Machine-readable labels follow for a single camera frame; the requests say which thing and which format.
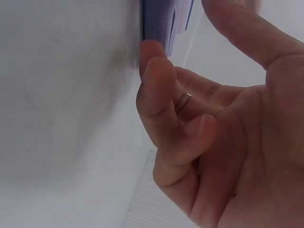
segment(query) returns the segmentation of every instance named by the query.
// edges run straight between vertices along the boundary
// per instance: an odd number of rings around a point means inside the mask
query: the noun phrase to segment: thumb
[[[233,0],[202,0],[202,4],[215,28],[264,69],[281,57],[304,53],[302,42]]]

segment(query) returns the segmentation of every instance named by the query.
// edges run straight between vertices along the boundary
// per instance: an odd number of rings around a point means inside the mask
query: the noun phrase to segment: palm
[[[304,194],[304,171],[300,168],[303,160],[293,154],[303,148],[295,136],[303,136],[304,132],[295,131],[294,126],[282,121],[288,118],[298,126],[304,122],[295,112],[304,103],[304,98],[299,97],[303,93],[304,78],[284,81],[286,74],[295,74],[294,66],[282,72],[278,64],[271,67],[267,86],[237,92],[218,88],[210,94],[211,102],[214,97],[233,97],[217,115],[218,140],[201,156],[199,166],[200,184],[206,185],[210,180],[213,182],[210,192],[217,193],[217,199],[211,198],[210,204],[216,205],[214,220],[218,221],[219,228],[304,225],[304,222],[299,224],[302,215],[298,213],[304,210],[299,200]],[[288,94],[276,93],[272,78],[276,79],[280,91]],[[202,213],[206,205],[206,198],[204,202],[194,203],[191,217],[198,224],[208,223],[209,218]],[[286,214],[293,216],[289,220],[280,219]]]

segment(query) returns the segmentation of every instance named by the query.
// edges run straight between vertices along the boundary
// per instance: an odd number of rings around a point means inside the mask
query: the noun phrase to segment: stack of papers
[[[167,56],[177,34],[187,30],[194,0],[141,0],[142,40],[160,42]]]

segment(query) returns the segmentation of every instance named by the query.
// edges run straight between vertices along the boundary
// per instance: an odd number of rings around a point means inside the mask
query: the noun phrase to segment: paper sheet
[[[142,0],[142,40],[157,40],[170,56],[176,35],[187,29],[193,3],[194,0]]]

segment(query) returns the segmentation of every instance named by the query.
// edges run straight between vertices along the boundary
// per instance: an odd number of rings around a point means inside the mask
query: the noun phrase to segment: white surface
[[[0,1],[0,227],[118,228],[148,156],[138,0]]]
[[[122,228],[196,228],[156,186],[152,171],[156,150],[149,154]]]

